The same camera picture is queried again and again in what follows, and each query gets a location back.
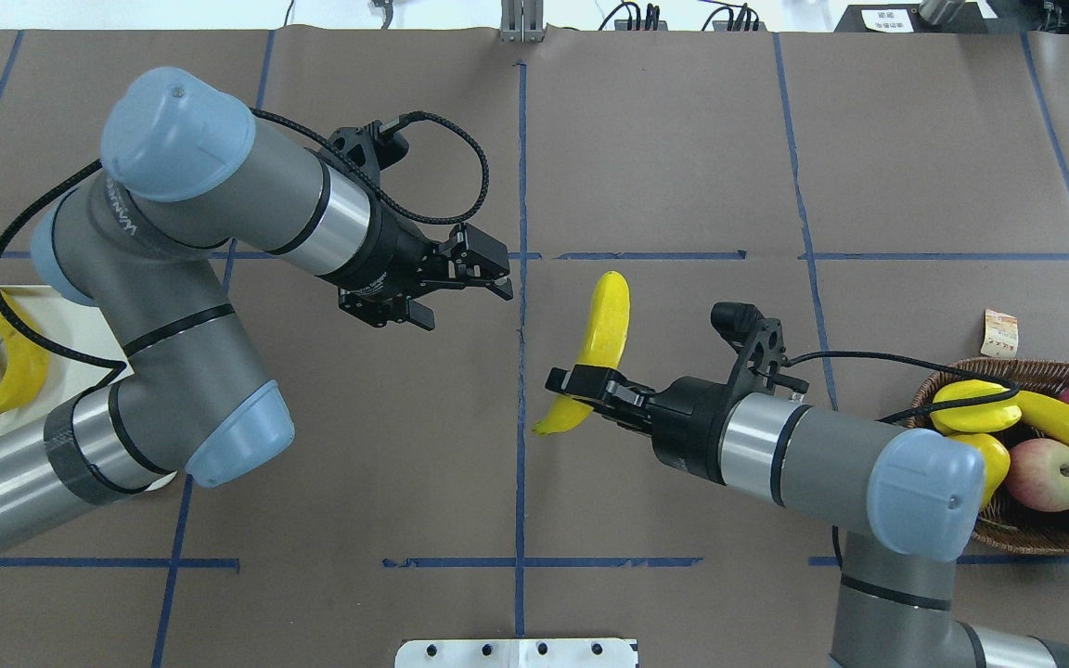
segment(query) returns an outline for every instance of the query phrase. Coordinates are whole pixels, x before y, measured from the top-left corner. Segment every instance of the black rubber ring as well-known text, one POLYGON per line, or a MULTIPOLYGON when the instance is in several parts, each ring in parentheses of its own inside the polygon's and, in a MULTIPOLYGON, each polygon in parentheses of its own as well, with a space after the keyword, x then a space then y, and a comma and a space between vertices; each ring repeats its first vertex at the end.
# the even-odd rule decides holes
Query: black rubber ring
POLYGON ((77 437, 73 433, 73 409, 83 397, 84 394, 78 394, 56 406, 44 421, 44 451, 56 477, 83 502, 92 504, 110 504, 144 491, 145 487, 119 487, 108 481, 102 470, 86 461, 81 446, 77 445, 77 437))
POLYGON ((794 426, 799 426, 799 420, 810 409, 811 406, 806 404, 799 406, 786 419, 781 434, 777 435, 777 448, 773 451, 773 462, 770 465, 770 496, 773 497, 773 502, 780 504, 781 508, 786 508, 786 503, 781 502, 781 462, 786 460, 786 448, 790 445, 790 436, 794 433, 794 426))
POLYGON ((162 341, 164 339, 170 339, 174 335, 184 333, 197 325, 204 325, 205 322, 216 320, 219 317, 224 317, 227 315, 233 315, 234 307, 233 305, 220 305, 217 307, 208 308, 202 310, 202 312, 192 313, 192 315, 184 316, 175 322, 167 323, 158 329, 152 329, 144 333, 143 337, 139 337, 133 340, 127 345, 123 346, 123 354, 126 356, 135 355, 137 352, 149 348, 156 345, 156 343, 162 341))
POLYGON ((126 424, 123 424, 123 414, 118 409, 118 384, 109 386, 109 422, 114 426, 114 435, 118 439, 122 441, 123 448, 126 449, 126 453, 130 455, 139 466, 150 470, 150 472, 158 475, 169 475, 172 470, 167 470, 166 468, 160 468, 156 466, 153 461, 148 460, 144 453, 139 452, 139 448, 135 445, 135 440, 130 438, 130 432, 126 431, 126 424))
POLYGON ((963 627, 963 633, 967 634, 967 641, 972 643, 972 656, 975 658, 976 668, 988 668, 988 659, 983 655, 983 646, 980 643, 980 636, 976 635, 971 624, 964 624, 956 619, 956 624, 963 627))
POLYGON ((1031 636, 1031 638, 1036 639, 1042 643, 1047 651, 1051 653, 1055 664, 1058 668, 1069 668, 1069 643, 1062 643, 1058 641, 1048 641, 1048 639, 1039 638, 1037 636, 1031 636))
POLYGON ((324 212, 327 211, 327 200, 332 196, 332 174, 329 173, 327 166, 324 164, 321 164, 321 170, 324 172, 324 185, 320 189, 320 199, 315 202, 315 211, 313 211, 313 216, 308 219, 308 224, 299 231, 299 234, 296 234, 294 239, 285 243, 283 246, 279 246, 278 249, 267 250, 267 253, 281 255, 292 252, 292 250, 297 249, 304 242, 308 240, 311 233, 315 232, 315 228, 320 226, 320 219, 324 217, 324 212))
POLYGON ((896 589, 880 587, 880 585, 874 585, 872 582, 866 582, 866 580, 850 578, 848 575, 840 576, 840 585, 848 587, 849 589, 855 589, 855 591, 861 592, 862 594, 883 597, 885 601, 893 601, 894 603, 909 605, 913 608, 942 609, 942 611, 947 611, 951 608, 950 600, 941 600, 941 597, 920 596, 907 592, 899 592, 896 589))

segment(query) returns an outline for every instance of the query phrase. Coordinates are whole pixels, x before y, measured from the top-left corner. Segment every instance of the white bracket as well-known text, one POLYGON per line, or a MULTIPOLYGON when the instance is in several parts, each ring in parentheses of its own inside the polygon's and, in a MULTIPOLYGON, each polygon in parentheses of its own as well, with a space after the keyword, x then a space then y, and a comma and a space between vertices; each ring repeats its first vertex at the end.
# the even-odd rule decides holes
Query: white bracket
POLYGON ((543 0, 501 0, 501 42, 543 42, 543 0))
POLYGON ((523 638, 409 641, 394 668, 637 668, 637 641, 622 638, 523 638))

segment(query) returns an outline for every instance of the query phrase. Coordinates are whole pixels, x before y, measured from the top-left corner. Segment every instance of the light blue joint cap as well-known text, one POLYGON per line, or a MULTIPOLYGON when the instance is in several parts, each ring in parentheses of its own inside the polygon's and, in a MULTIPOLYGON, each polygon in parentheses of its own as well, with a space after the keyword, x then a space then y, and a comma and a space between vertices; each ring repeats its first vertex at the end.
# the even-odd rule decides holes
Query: light blue joint cap
POLYGON ((972 537, 982 496, 977 449, 911 429, 877 457, 868 479, 868 524, 890 550, 954 561, 972 537))
POLYGON ((56 262, 56 242, 52 237, 56 230, 56 215, 60 207, 64 206, 64 200, 68 195, 76 193, 76 189, 68 190, 56 201, 56 206, 47 208, 46 215, 38 221, 38 227, 31 235, 31 264, 35 265, 38 277, 44 279, 64 299, 73 301, 74 305, 83 307, 96 307, 96 301, 89 298, 84 292, 77 291, 75 284, 64 276, 64 270, 60 268, 60 263, 56 262))
POLYGON ((254 144, 242 100, 179 67, 139 76, 102 133, 102 166, 131 193, 180 202, 207 193, 241 168, 254 144))
POLYGON ((246 398, 200 444, 184 467, 202 487, 216 487, 263 466, 296 437, 279 384, 270 380, 246 398))

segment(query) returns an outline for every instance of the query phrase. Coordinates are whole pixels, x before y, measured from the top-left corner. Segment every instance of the paper tag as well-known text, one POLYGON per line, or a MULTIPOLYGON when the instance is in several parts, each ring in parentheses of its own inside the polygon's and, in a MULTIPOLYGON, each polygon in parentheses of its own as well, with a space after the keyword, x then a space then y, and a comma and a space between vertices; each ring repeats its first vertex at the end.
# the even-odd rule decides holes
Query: paper tag
POLYGON ((877 32, 913 32, 909 10, 862 10, 865 27, 877 32))
POLYGON ((983 310, 983 345, 980 355, 989 358, 1016 358, 1017 319, 1008 313, 983 310))

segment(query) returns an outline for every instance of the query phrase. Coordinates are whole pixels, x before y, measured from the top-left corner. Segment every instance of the brown woven basket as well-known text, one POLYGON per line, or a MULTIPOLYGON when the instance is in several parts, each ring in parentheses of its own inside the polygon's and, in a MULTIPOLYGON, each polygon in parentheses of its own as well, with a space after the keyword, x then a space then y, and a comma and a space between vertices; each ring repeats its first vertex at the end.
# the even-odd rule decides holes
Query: brown woven basket
MULTIPOLYGON (((1021 384, 1023 390, 1052 398, 1069 388, 1069 362, 1065 361, 972 358, 950 367, 1010 377, 1021 384)), ((918 388, 911 406, 930 403, 934 392, 956 380, 960 378, 947 373, 934 373, 918 388)), ((925 416, 908 419, 907 426, 933 429, 930 419, 925 416)), ((1024 439, 1044 435, 1025 424, 1016 424, 994 436, 1006 446, 1012 446, 1024 439)), ((1069 532, 1057 527, 1055 513, 1027 509, 1009 497, 1004 488, 998 488, 992 502, 980 512, 972 538, 985 545, 1014 554, 1069 555, 1069 532)))

